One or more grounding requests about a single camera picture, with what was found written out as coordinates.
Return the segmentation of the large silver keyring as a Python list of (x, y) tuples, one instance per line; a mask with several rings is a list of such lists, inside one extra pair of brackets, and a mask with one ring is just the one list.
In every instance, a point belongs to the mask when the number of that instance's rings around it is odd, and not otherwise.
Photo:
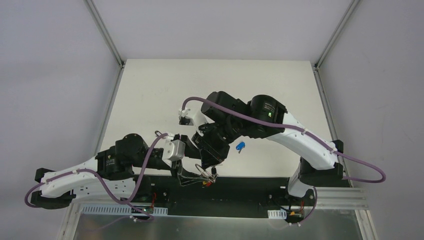
[(201, 178), (206, 182), (206, 183), (215, 183), (216, 179), (218, 177), (217, 173), (210, 173), (209, 171), (203, 169), (201, 167), (201, 165), (199, 164), (195, 164), (194, 165), (196, 167), (196, 169), (199, 171)]

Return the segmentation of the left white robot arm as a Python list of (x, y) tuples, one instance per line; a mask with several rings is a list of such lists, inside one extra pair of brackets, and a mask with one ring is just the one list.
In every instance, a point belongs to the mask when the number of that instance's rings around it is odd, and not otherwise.
[(218, 176), (215, 168), (208, 171), (196, 164), (198, 173), (187, 171), (182, 166), (183, 157), (201, 157), (185, 135), (156, 131), (156, 139), (147, 145), (140, 135), (130, 133), (73, 167), (59, 171), (37, 169), (34, 177), (37, 185), (25, 194), (24, 202), (28, 207), (47, 210), (66, 208), (81, 199), (104, 197), (121, 205), (134, 199), (144, 203), (154, 196), (151, 179), (145, 176), (146, 169), (169, 171), (182, 187), (215, 183)]

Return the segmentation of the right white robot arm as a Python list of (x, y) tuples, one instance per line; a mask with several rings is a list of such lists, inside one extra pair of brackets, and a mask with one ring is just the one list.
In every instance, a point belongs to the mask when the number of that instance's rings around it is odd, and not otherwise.
[(256, 95), (244, 102), (224, 91), (214, 91), (202, 100), (199, 110), (182, 109), (180, 123), (195, 127), (192, 141), (203, 169), (222, 163), (230, 145), (240, 137), (266, 139), (299, 155), (298, 167), (283, 192), (290, 205), (302, 201), (311, 187), (328, 187), (343, 180), (343, 166), (337, 157), (342, 142), (313, 135), (269, 95)]

